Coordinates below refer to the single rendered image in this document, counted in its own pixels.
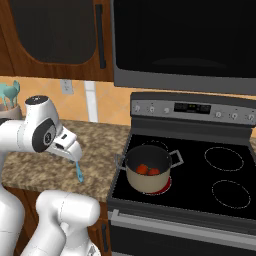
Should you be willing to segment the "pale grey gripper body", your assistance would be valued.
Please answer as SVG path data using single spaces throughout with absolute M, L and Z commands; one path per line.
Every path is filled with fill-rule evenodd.
M 66 145 L 66 158 L 78 162 L 82 157 L 82 149 L 77 140 L 68 140 Z

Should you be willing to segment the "light blue spatula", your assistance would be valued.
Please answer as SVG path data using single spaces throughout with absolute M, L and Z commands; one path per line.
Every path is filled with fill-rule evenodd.
M 76 174 L 77 174 L 78 181 L 80 183 L 82 183 L 84 181 L 84 176 L 83 176 L 83 173 L 80 169 L 78 161 L 76 162 Z

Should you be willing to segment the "red tomato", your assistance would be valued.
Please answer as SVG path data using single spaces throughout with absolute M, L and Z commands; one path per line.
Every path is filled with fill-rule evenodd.
M 137 168 L 136 168 L 136 172 L 138 174 L 141 175 L 146 175 L 148 173 L 148 166 L 145 164 L 140 164 Z

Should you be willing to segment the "beige cooking pot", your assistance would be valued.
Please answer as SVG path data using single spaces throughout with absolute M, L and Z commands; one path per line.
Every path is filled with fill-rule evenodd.
M 154 145 L 141 145 L 129 150 L 125 156 L 115 155 L 116 167 L 126 172 L 129 184 L 137 191 L 152 194 L 162 190 L 169 178 L 170 171 L 184 163 L 178 150 L 167 152 Z M 158 169 L 159 174 L 139 174 L 136 169 L 144 164 L 149 170 Z

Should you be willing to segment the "brown base cupboard door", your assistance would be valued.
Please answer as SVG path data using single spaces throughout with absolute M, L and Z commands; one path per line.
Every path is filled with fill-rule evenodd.
M 39 192 L 36 191 L 28 191 L 18 188 L 7 187 L 7 190 L 15 195 L 23 204 L 25 208 L 25 220 L 24 225 L 19 236 L 19 239 L 16 244 L 16 248 L 14 250 L 14 256 L 21 256 L 21 253 L 29 240 L 31 239 L 38 221 L 39 217 L 36 212 L 36 199 L 39 196 Z M 104 202 L 100 203 L 101 212 L 98 221 L 88 228 L 89 237 L 92 242 L 98 246 L 102 256 L 112 256 L 111 245 L 110 245 L 110 232 L 108 226 L 108 214 L 107 214 L 107 205 Z M 101 225 L 105 223 L 107 226 L 107 243 L 109 246 L 108 252 L 104 252 L 103 247 L 103 239 L 102 239 L 102 231 Z

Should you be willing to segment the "beige utensil jar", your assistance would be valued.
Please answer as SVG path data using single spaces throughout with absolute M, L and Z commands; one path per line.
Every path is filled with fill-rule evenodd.
M 19 105 L 16 107 L 6 110 L 3 104 L 0 104 L 0 118 L 9 118 L 14 120 L 22 119 L 22 111 Z

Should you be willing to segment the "teal kitchen utensil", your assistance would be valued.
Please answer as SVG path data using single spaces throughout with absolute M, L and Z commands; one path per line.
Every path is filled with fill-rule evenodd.
M 5 93 L 4 93 L 6 87 L 7 87 L 7 84 L 6 84 L 6 83 L 0 83 L 0 98 L 1 98 L 2 101 L 3 101 L 5 110 L 8 110 L 7 103 L 6 103 L 6 97 L 7 97 L 7 96 L 6 96 Z
M 20 92 L 20 83 L 19 83 L 19 81 L 18 80 L 14 80 L 12 87 L 14 88 L 13 89 L 13 96 L 14 97 L 13 97 L 12 102 L 13 102 L 13 107 L 16 107 L 17 106 L 17 96 L 18 96 L 18 94 Z

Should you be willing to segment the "brown glass cupboard door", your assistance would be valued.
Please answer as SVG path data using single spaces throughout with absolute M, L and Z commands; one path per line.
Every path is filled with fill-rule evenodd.
M 96 4 L 106 68 L 100 69 Z M 111 82 L 110 0 L 0 0 L 0 76 Z

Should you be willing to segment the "black and grey stove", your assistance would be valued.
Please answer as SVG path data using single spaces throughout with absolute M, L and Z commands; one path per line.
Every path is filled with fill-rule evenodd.
M 140 111 L 135 112 L 135 105 Z M 121 154 L 141 145 L 178 150 L 184 163 L 152 194 L 135 190 L 116 167 L 108 212 L 256 236 L 256 101 L 225 96 L 136 92 Z M 164 108 L 170 108 L 165 114 Z M 215 113 L 222 112 L 221 118 Z M 238 114 L 233 120 L 231 115 Z M 255 120 L 249 121 L 248 115 Z M 112 256 L 256 256 L 256 251 L 113 226 Z

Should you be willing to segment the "black microwave oven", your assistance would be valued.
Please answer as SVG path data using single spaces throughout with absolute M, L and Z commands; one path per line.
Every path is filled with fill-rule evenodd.
M 256 0 L 110 0 L 118 87 L 256 95 Z

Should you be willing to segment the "white upright wall strip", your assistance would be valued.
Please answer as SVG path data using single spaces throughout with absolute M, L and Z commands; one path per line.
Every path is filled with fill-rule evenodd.
M 98 122 L 98 105 L 96 98 L 96 86 L 94 81 L 84 81 L 88 120 Z

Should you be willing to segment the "white wall socket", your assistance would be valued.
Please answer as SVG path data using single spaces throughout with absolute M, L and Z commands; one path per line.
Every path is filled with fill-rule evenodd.
M 60 86 L 63 94 L 68 94 L 68 95 L 73 94 L 73 86 L 72 86 L 71 80 L 61 79 Z

